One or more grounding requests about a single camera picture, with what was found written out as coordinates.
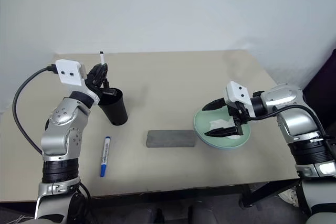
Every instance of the green plate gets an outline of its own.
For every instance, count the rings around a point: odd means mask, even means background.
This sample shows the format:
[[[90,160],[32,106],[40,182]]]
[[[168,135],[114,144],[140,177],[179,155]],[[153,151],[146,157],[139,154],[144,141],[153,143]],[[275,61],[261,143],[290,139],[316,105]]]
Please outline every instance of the green plate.
[[[238,139],[231,139],[227,137],[211,137],[204,135],[204,133],[210,130],[210,122],[218,119],[229,121],[230,115],[227,111],[227,106],[224,106],[218,110],[199,110],[196,113],[194,118],[194,130],[203,142],[219,149],[238,148],[246,143],[251,133],[250,125],[248,125],[248,123],[242,125],[241,128],[243,129],[244,135],[240,136]]]

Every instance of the white wall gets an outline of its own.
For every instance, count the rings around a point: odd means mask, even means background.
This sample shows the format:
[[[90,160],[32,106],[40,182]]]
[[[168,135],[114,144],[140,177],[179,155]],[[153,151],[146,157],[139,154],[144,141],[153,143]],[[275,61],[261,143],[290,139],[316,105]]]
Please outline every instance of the white wall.
[[[0,110],[54,53],[248,49],[305,86],[336,42],[336,0],[0,0]]]

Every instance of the beige tabletop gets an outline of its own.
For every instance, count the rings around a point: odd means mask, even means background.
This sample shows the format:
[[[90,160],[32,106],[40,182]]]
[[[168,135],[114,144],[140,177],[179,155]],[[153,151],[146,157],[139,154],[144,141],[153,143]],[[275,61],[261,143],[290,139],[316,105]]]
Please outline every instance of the beige tabletop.
[[[83,62],[86,70],[98,55],[59,55]],[[152,52],[106,55],[108,79],[124,93],[129,119],[113,126],[92,108],[79,158],[82,182],[92,195],[115,195],[214,187],[297,178],[294,159],[276,120],[252,123],[247,143],[219,150],[197,140],[192,148],[147,148],[148,130],[191,130],[205,104],[222,97],[230,80],[254,91],[275,85],[257,60],[242,50]],[[39,145],[45,122],[67,87],[58,76],[42,73],[22,92],[18,116]],[[106,176],[99,177],[105,136],[112,142]],[[11,110],[1,121],[0,201],[35,200],[42,158],[17,129]]]

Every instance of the white marker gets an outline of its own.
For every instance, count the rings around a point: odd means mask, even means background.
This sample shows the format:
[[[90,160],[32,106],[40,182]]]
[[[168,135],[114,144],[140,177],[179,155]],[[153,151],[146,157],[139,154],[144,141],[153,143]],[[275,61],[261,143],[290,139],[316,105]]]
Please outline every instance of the white marker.
[[[107,166],[107,157],[109,156],[110,140],[111,138],[109,136],[105,137],[103,156],[101,158],[100,177],[105,176],[105,170]]]
[[[101,64],[105,64],[105,59],[104,59],[104,52],[103,51],[100,51],[100,62]]]

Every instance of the black cylindrical cup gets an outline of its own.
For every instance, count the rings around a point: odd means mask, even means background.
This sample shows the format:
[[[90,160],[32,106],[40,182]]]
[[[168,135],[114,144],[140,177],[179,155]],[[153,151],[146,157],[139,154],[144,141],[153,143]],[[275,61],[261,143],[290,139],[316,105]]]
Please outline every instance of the black cylindrical cup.
[[[98,105],[113,125],[122,125],[127,121],[128,117],[120,89],[104,90]]]

